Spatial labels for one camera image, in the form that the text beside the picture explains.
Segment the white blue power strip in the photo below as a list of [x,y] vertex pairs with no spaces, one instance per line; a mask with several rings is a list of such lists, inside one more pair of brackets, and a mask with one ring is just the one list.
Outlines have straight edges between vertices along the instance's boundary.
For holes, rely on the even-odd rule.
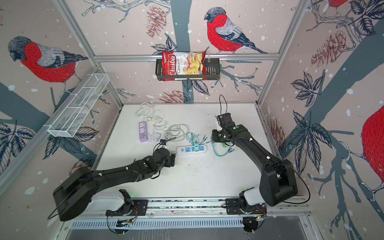
[[196,154],[205,154],[206,152],[207,147],[205,145],[199,145],[198,149],[195,146],[177,147],[178,156],[191,156]]

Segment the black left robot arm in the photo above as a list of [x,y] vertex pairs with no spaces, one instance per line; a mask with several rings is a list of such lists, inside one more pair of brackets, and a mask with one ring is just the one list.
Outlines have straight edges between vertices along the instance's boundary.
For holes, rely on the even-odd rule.
[[57,212],[62,222],[72,220],[85,211],[96,193],[125,183],[154,179],[162,168],[174,167],[175,159],[176,154],[159,148],[151,156],[119,168],[96,171],[81,167],[54,190],[53,212]]

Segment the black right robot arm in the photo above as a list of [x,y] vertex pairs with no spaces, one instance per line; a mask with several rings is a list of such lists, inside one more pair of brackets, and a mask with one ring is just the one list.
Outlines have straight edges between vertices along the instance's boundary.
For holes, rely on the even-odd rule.
[[260,170],[259,186],[241,194],[247,206],[266,203],[273,207],[298,194],[295,171],[289,161],[283,161],[265,149],[247,128],[235,124],[230,113],[218,115],[217,122],[221,130],[212,131],[212,140],[215,143],[232,143]]

